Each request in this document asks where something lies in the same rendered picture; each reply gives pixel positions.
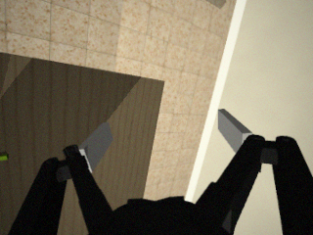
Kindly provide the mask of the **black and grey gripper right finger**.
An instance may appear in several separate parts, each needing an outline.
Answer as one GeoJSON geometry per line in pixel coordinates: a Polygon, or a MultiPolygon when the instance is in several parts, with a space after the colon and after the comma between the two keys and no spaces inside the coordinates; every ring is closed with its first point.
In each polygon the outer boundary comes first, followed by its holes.
{"type": "Polygon", "coordinates": [[[313,176],[296,140],[265,140],[225,109],[218,110],[218,130],[236,155],[168,235],[217,235],[221,226],[234,235],[262,164],[273,168],[283,235],[313,235],[313,176]]]}

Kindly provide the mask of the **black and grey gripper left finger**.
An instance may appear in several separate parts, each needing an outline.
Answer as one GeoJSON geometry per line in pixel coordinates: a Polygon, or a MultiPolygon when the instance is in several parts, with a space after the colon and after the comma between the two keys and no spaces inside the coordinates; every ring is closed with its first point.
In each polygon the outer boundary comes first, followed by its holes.
{"type": "Polygon", "coordinates": [[[65,147],[65,160],[46,160],[8,235],[57,235],[69,179],[89,235],[127,235],[91,174],[112,141],[110,125],[103,122],[79,147],[65,147]]]}

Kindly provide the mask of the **lime green rod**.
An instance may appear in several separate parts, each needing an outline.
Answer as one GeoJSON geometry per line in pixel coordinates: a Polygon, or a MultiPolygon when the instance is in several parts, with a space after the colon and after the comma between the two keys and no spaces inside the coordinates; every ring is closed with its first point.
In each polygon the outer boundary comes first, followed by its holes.
{"type": "Polygon", "coordinates": [[[7,159],[9,159],[9,155],[8,154],[0,155],[0,161],[4,161],[4,160],[7,160],[7,159]]]}

